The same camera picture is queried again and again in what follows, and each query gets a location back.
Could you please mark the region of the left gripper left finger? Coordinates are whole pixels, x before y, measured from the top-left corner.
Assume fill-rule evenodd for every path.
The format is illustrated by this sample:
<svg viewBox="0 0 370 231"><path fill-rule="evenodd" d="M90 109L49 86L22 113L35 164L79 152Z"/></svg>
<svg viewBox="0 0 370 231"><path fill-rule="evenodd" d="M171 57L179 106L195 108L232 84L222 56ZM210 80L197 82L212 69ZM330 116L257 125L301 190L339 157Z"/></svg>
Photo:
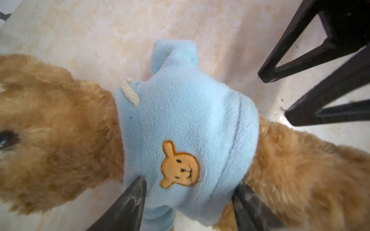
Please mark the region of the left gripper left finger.
<svg viewBox="0 0 370 231"><path fill-rule="evenodd" d="M146 193L146 180L139 176L87 231L140 230Z"/></svg>

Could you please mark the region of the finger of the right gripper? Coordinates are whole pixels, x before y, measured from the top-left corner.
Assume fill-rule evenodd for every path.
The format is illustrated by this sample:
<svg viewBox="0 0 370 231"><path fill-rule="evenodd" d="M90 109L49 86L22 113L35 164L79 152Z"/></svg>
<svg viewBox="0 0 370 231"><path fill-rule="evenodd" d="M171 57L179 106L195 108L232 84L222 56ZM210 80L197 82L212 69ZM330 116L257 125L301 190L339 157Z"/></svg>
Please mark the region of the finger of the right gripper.
<svg viewBox="0 0 370 231"><path fill-rule="evenodd" d="M258 72L271 83L353 54L370 42L369 1L302 1Z"/></svg>
<svg viewBox="0 0 370 231"><path fill-rule="evenodd" d="M370 83L370 46L349 59L307 92L285 113L293 126L370 120L370 100L324 108L336 99Z"/></svg>

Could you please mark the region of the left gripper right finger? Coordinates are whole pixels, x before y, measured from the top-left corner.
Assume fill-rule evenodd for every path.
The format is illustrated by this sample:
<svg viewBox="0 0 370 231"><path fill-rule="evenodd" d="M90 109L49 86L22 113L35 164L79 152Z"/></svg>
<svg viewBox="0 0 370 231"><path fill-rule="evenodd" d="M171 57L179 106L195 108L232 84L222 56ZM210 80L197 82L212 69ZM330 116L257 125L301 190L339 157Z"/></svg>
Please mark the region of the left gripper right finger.
<svg viewBox="0 0 370 231"><path fill-rule="evenodd" d="M287 231L257 194L240 183L232 197L238 231Z"/></svg>

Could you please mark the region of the brown plush teddy bear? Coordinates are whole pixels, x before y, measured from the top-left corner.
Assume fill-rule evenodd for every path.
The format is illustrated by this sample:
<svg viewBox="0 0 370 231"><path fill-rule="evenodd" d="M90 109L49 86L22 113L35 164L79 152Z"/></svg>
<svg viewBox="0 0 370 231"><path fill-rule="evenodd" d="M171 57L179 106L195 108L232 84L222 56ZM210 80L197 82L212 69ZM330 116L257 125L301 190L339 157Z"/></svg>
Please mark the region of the brown plush teddy bear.
<svg viewBox="0 0 370 231"><path fill-rule="evenodd" d="M367 231L370 155L261 116L243 184L292 231ZM24 54L1 56L1 199L46 212L122 180L124 149L110 91Z"/></svg>

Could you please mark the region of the light blue bear hoodie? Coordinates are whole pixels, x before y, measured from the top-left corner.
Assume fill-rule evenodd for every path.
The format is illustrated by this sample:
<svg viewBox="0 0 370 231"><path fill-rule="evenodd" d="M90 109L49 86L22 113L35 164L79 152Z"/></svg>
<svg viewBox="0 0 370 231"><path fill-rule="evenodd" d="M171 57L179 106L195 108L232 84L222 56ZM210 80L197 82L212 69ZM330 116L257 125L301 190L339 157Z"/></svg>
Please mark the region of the light blue bear hoodie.
<svg viewBox="0 0 370 231"><path fill-rule="evenodd" d="M168 231L176 211L216 224L256 152L253 101L204 73L190 40L158 40L152 77L114 92L124 150L123 187L147 182L141 230Z"/></svg>

